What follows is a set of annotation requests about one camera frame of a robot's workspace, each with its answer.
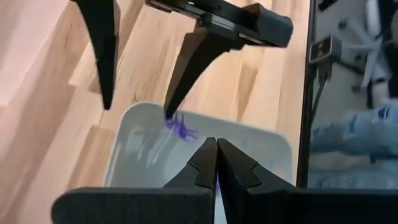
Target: black cable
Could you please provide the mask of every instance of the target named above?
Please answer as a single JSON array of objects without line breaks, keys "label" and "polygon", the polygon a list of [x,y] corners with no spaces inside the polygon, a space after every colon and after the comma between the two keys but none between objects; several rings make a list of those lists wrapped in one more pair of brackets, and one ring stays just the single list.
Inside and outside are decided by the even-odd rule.
[{"label": "black cable", "polygon": [[363,74],[365,73],[365,71],[362,70],[361,68],[359,68],[359,67],[357,67],[357,66],[355,66],[355,65],[352,65],[352,64],[350,64],[350,63],[348,63],[348,62],[346,62],[346,61],[344,61],[344,60],[341,60],[341,59],[340,59],[340,60],[335,60],[334,62],[335,62],[336,64],[338,64],[338,65],[340,65],[340,66],[343,66],[343,67],[345,67],[346,69],[348,69],[348,70],[354,72],[355,74],[359,74],[359,75],[363,76]]},{"label": "black cable", "polygon": [[387,47],[388,45],[390,45],[390,44],[393,44],[394,43],[394,41],[391,39],[391,40],[386,40],[382,45],[381,45],[381,48],[384,48],[384,47]]},{"label": "black cable", "polygon": [[328,74],[326,73],[324,76],[319,76],[319,78],[321,78],[321,77],[322,77],[322,80],[320,80],[321,81],[320,86],[319,86],[317,95],[315,97],[315,100],[314,100],[313,106],[312,106],[311,124],[313,123],[313,120],[315,119],[315,115],[317,114],[319,99],[321,98],[323,88],[326,85],[326,80],[327,80]]},{"label": "black cable", "polygon": [[380,32],[374,37],[374,39],[376,40],[376,39],[380,38],[382,35],[387,34],[389,32],[389,29],[390,29],[390,27],[387,26],[384,29],[380,30]]}]

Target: light wood surface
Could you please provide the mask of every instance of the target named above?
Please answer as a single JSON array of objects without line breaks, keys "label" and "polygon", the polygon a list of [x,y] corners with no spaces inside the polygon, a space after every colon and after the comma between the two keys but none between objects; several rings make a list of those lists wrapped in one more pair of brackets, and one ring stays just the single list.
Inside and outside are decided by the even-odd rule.
[{"label": "light wood surface", "polygon": [[[245,6],[252,1],[235,0]],[[184,110],[282,133],[297,167],[310,0],[260,0],[289,16],[287,49],[222,55]],[[50,223],[68,189],[100,186],[118,122],[139,101],[162,103],[194,21],[118,0],[120,58],[113,107],[103,111],[82,16],[66,0],[0,0],[0,222]]]}]

